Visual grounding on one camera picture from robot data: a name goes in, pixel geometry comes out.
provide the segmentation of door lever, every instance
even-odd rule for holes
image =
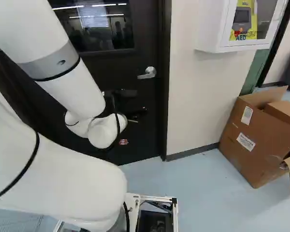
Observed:
[[[147,69],[145,70],[145,73],[144,75],[139,75],[137,76],[137,79],[149,79],[149,78],[153,78],[156,76],[157,74],[157,70],[155,67],[152,67],[152,66],[149,66],[147,67]]]

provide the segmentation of beige wall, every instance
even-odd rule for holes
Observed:
[[[255,55],[195,51],[196,9],[197,0],[172,0],[168,155],[219,141]]]
[[[290,21],[264,83],[280,81],[290,57]]]

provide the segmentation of baseboard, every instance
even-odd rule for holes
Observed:
[[[282,81],[272,82],[272,83],[266,83],[261,86],[261,88],[265,87],[272,87],[272,86],[284,86],[285,84]]]
[[[215,144],[210,144],[210,145],[194,148],[194,149],[191,149],[188,151],[182,151],[182,152],[178,152],[175,154],[171,154],[171,155],[166,156],[166,161],[169,162],[169,161],[177,160],[177,159],[180,159],[183,157],[187,157],[187,156],[195,155],[195,154],[202,153],[205,151],[213,150],[213,149],[218,148],[218,145],[219,145],[219,143],[215,143]]]

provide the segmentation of yellow aed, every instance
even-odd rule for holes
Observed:
[[[258,34],[255,0],[238,0],[230,41],[256,40]]]

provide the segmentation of red sticker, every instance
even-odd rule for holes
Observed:
[[[129,141],[127,139],[121,139],[119,141],[119,145],[127,145],[129,143]]]
[[[237,37],[241,32],[239,30],[234,31],[234,36]]]

